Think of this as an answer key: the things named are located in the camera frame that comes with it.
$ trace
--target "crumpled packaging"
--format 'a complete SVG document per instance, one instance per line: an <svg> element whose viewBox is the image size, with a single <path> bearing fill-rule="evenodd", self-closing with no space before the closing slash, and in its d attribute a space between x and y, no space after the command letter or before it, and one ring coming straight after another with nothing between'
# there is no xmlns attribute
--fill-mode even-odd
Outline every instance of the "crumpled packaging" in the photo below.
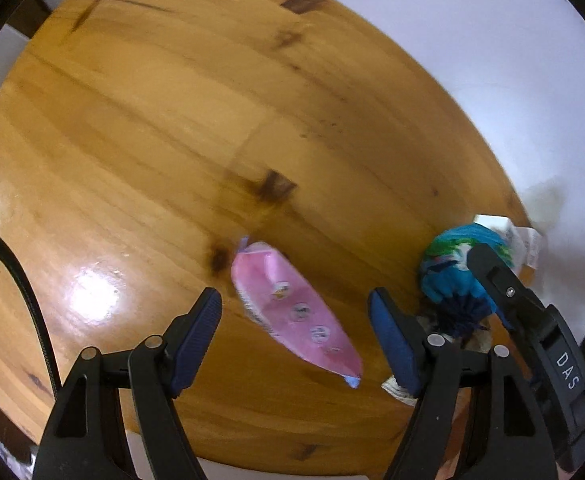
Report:
<svg viewBox="0 0 585 480"><path fill-rule="evenodd" d="M477 244L488 244L513 267L512 251L496 232L477 223L450 229L437 236L425 250L419 268L423 293L435 304L438 332L467 338L481 330L480 322L497 313L510 324L483 286L467 268L467 254Z"/></svg>
<svg viewBox="0 0 585 480"><path fill-rule="evenodd" d="M256 242L237 253L232 281L249 316L304 361L356 388L359 354L319 294L276 249Z"/></svg>

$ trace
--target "wood knot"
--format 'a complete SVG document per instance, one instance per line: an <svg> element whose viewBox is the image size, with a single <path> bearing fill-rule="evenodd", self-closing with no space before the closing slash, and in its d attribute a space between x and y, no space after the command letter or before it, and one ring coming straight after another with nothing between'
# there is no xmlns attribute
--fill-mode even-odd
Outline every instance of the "wood knot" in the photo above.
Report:
<svg viewBox="0 0 585 480"><path fill-rule="evenodd" d="M305 14L311 10L317 9L320 4L326 0L286 0L281 6L284 9L291 10L295 14Z"/></svg>
<svg viewBox="0 0 585 480"><path fill-rule="evenodd" d="M276 204L287 200L296 187L297 184L281 173L270 170L256 194L260 202Z"/></svg>
<svg viewBox="0 0 585 480"><path fill-rule="evenodd" d="M31 374L28 372L26 372L26 374L28 375L28 378L32 381L32 384L34 384L42 392L45 392L46 394L50 395L48 388L46 388L44 386L44 384L42 383L42 380L39 377L37 377L35 374Z"/></svg>
<svg viewBox="0 0 585 480"><path fill-rule="evenodd" d="M299 43L303 34L294 30L280 30L274 38L274 49L286 48L287 46Z"/></svg>
<svg viewBox="0 0 585 480"><path fill-rule="evenodd" d="M214 277L230 266L230 251L222 246L214 246L210 251L210 272Z"/></svg>
<svg viewBox="0 0 585 480"><path fill-rule="evenodd" d="M299 462L305 462L317 449L319 449L319 444L303 444L299 451L292 454L292 458L299 460Z"/></svg>

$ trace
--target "wood grain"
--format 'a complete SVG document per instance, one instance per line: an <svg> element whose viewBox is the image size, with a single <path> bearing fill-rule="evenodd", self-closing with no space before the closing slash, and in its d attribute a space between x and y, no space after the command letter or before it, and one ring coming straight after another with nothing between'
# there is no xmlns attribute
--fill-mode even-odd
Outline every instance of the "wood grain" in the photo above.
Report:
<svg viewBox="0 0 585 480"><path fill-rule="evenodd" d="M414 310L422 251L476 213L527 222L450 96L334 0L65 0L0 92L0 235L63 376L83 347L131 348L221 291L218 334L176 401L217 462L378 478L411 409L381 389L368 291ZM229 277L245 236L332 307L364 361L357 390L246 318ZM35 440L45 377L0 268L0 406ZM124 409L135 429L128 396Z"/></svg>

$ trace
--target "white wall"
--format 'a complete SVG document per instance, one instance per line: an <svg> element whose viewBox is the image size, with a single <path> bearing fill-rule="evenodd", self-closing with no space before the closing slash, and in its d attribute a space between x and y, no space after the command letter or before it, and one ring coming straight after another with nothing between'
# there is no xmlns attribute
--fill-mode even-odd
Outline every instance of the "white wall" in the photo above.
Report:
<svg viewBox="0 0 585 480"><path fill-rule="evenodd" d="M567 0L339 1L399 43L450 92L534 217L540 192L553 207L563 203L536 287L581 338L585 22Z"/></svg>

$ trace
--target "pink snack bag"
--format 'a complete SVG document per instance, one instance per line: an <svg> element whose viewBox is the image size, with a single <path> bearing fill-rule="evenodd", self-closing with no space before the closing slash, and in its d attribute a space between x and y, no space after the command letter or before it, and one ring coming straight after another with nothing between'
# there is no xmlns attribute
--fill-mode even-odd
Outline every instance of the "pink snack bag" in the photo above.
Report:
<svg viewBox="0 0 585 480"><path fill-rule="evenodd" d="M239 251L232 281L250 317L279 343L359 386L359 354L332 311L279 251L264 242Z"/></svg>

